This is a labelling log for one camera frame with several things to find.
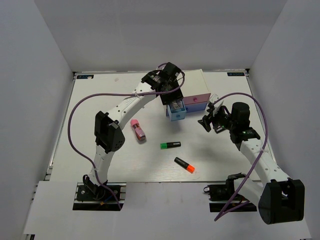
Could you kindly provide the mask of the clear jar of paper clips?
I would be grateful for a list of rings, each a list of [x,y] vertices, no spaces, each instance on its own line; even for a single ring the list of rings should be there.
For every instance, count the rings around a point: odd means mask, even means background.
[[[176,100],[176,109],[171,109],[172,112],[180,112],[184,110],[184,103],[182,100]]]

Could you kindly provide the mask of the light blue small drawer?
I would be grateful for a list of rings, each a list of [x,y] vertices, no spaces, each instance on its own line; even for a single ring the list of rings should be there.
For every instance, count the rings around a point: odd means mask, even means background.
[[[169,117],[171,122],[183,120],[183,119],[185,119],[186,114],[187,114],[187,110],[186,110],[185,105],[184,105],[183,111],[171,111],[170,105],[166,106],[166,110],[167,110],[166,115]]]

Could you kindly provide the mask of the white mini drawer cabinet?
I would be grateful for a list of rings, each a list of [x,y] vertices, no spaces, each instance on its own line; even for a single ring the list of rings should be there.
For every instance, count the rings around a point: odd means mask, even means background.
[[[180,87],[183,97],[207,93],[211,94],[201,69],[188,70],[185,71],[184,74],[184,84]]]

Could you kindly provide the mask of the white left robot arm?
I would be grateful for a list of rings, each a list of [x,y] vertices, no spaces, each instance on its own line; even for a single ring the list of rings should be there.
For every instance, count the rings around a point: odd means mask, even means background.
[[[91,161],[90,173],[83,177],[83,183],[94,199],[99,200],[105,196],[112,158],[125,143],[123,129],[126,124],[140,109],[158,96],[163,105],[182,100],[182,83],[178,83],[180,75],[184,81],[185,73],[168,62],[164,68],[148,72],[135,90],[114,108],[106,113],[99,111],[96,114],[94,123],[96,153],[94,160]]]

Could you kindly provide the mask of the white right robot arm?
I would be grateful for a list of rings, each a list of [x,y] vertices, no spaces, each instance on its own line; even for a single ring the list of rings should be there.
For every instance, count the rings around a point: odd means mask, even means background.
[[[232,143],[248,159],[261,182],[253,182],[243,173],[231,174],[222,189],[210,187],[211,200],[242,197],[240,202],[253,204],[268,225],[301,221],[304,218],[305,186],[301,180],[286,174],[262,149],[260,135],[250,126],[249,105],[236,102],[228,112],[222,103],[217,106],[209,103],[207,112],[199,123],[207,132],[228,130]]]

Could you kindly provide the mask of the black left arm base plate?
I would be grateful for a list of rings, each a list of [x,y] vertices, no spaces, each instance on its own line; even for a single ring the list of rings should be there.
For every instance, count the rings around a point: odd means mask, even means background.
[[[122,207],[126,198],[125,183],[111,183],[108,187],[114,192]],[[73,202],[73,211],[120,211],[116,199],[105,188],[94,196],[83,183],[78,183]]]

